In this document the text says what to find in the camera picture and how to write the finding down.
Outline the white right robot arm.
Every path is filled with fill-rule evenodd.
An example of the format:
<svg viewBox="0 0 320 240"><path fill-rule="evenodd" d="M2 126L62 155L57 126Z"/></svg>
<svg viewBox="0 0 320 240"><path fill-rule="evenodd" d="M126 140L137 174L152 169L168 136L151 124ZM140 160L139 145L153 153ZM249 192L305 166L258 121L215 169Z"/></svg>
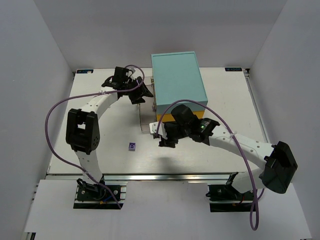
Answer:
<svg viewBox="0 0 320 240"><path fill-rule="evenodd" d="M178 141L190 138L194 142L231 152L257 166L257 169L230 175L225 190L242 194L249 190L269 189L278 194L286 193L298 164L285 142L277 144L253 140L241 134L231 133L218 121L198 118L184 104L176 106L171 114L173 121L154 122L150 133L160 137L159 146L175 148Z"/></svg>

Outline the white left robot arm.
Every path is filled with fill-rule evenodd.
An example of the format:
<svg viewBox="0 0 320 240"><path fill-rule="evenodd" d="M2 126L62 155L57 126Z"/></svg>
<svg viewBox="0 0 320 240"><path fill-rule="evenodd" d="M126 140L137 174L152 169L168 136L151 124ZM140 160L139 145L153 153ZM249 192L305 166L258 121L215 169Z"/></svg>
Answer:
<svg viewBox="0 0 320 240"><path fill-rule="evenodd" d="M145 73L138 66L117 66L113 75L102 83L98 95L81 108L69 110L65 140L79 159L85 183L95 185L104 178L96 153L100 143L100 117L123 96L128 96L133 105L145 103L144 97L152 98L154 95L144 80Z"/></svg>

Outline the transparent bottom drawer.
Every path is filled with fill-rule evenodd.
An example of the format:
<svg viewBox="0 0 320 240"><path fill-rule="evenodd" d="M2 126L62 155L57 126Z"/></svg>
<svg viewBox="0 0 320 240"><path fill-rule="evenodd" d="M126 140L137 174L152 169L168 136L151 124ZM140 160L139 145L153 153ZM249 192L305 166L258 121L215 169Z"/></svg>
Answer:
<svg viewBox="0 0 320 240"><path fill-rule="evenodd" d="M153 76L147 76L144 80L147 89L152 93L153 97L143 97L144 103L138 104L139 124L142 133L148 133L149 124L157 120L156 114L156 93Z"/></svg>

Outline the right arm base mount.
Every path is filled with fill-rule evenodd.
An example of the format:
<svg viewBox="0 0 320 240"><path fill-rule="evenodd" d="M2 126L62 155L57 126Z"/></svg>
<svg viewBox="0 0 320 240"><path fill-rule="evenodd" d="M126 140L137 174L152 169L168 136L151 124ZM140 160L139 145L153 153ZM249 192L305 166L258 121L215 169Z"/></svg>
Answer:
<svg viewBox="0 0 320 240"><path fill-rule="evenodd" d="M211 213L248 213L254 200L252 190L239 193L221 181L208 182L205 196Z"/></svg>

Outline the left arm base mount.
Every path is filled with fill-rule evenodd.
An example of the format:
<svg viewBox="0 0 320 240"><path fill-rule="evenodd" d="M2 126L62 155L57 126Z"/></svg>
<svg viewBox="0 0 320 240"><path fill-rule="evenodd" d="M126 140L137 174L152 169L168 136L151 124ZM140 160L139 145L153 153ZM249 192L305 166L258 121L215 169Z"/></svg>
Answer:
<svg viewBox="0 0 320 240"><path fill-rule="evenodd" d="M115 199L122 207L127 192L126 182L104 182L112 194L98 184L90 184L81 178L76 180L77 188L74 197L73 208L83 210L120 210Z"/></svg>

